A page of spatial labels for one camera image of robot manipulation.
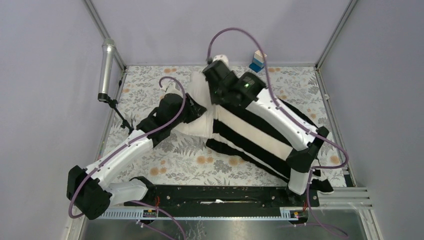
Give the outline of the white pillow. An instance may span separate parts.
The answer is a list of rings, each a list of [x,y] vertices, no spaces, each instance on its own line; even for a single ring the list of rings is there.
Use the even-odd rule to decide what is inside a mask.
[[[175,130],[189,136],[211,139],[213,136],[214,106],[211,103],[209,84],[201,72],[190,75],[187,88],[188,106],[185,120]]]

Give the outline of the black white striped pillowcase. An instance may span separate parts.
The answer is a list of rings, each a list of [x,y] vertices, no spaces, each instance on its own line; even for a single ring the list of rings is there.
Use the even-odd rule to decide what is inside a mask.
[[[334,191],[328,178],[319,170],[308,183],[309,170],[319,165],[317,158],[323,140],[315,138],[306,149],[296,150],[288,139],[262,117],[229,104],[214,109],[212,134],[206,146],[220,154],[237,156],[267,173],[282,179],[298,195],[308,186],[322,193]]]

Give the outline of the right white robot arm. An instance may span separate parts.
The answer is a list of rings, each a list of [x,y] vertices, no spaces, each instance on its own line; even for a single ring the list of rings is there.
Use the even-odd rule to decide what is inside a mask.
[[[227,155],[238,155],[287,182],[287,201],[306,199],[314,182],[332,192],[322,175],[310,176],[329,131],[316,126],[297,108],[273,96],[270,87],[252,72],[237,76],[224,55],[203,69],[213,106],[213,127],[207,145]]]

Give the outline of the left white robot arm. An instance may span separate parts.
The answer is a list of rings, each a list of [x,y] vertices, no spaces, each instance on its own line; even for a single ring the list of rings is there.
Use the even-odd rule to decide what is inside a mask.
[[[113,180],[135,157],[150,152],[168,138],[174,128],[190,129],[200,123],[211,105],[210,87],[204,80],[191,82],[188,89],[183,89],[178,81],[169,85],[158,106],[123,143],[96,162],[69,170],[66,187],[69,216],[95,220],[114,205],[130,201],[139,201],[144,206],[152,204],[155,192],[142,180],[135,178],[123,183]]]

